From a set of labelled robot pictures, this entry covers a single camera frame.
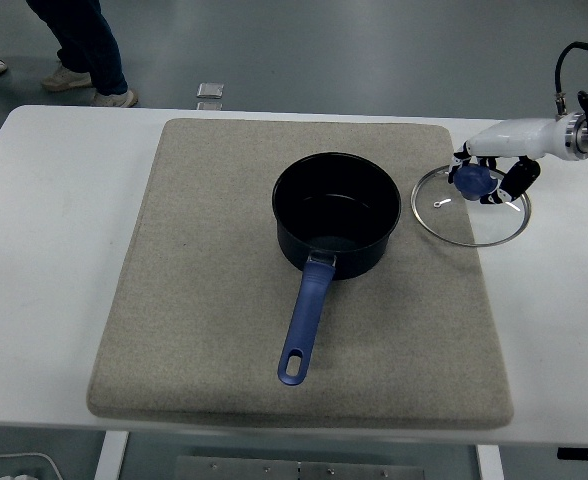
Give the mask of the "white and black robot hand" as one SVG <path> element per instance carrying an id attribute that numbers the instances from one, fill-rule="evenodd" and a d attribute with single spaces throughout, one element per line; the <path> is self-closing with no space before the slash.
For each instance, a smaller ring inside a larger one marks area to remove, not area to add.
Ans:
<path id="1" fill-rule="evenodd" d="M 448 182 L 471 201 L 498 205 L 523 195 L 541 173 L 538 160 L 553 155 L 576 161 L 584 116 L 505 120 L 469 138 L 453 154 Z"/>

